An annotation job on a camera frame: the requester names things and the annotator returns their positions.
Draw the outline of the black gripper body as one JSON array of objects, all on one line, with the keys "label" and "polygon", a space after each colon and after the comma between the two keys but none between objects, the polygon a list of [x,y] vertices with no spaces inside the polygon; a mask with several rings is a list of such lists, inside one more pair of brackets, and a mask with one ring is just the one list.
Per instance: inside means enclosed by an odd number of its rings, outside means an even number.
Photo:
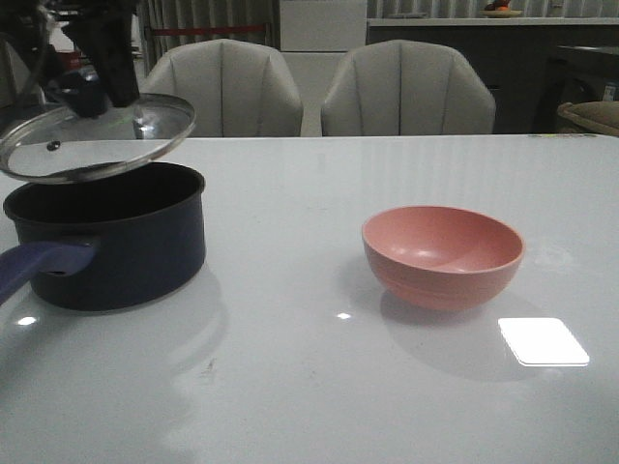
[{"label": "black gripper body", "polygon": [[1,37],[16,48],[49,43],[45,36],[55,23],[84,53],[132,49],[135,1],[3,1]]}]

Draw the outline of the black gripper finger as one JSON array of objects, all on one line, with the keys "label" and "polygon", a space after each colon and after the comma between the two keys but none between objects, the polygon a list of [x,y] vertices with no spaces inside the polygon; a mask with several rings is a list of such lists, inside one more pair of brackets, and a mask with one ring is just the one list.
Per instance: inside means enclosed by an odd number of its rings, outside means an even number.
[{"label": "black gripper finger", "polygon": [[127,107],[139,98],[133,68],[132,14],[71,16],[62,27],[95,68],[115,107]]}]

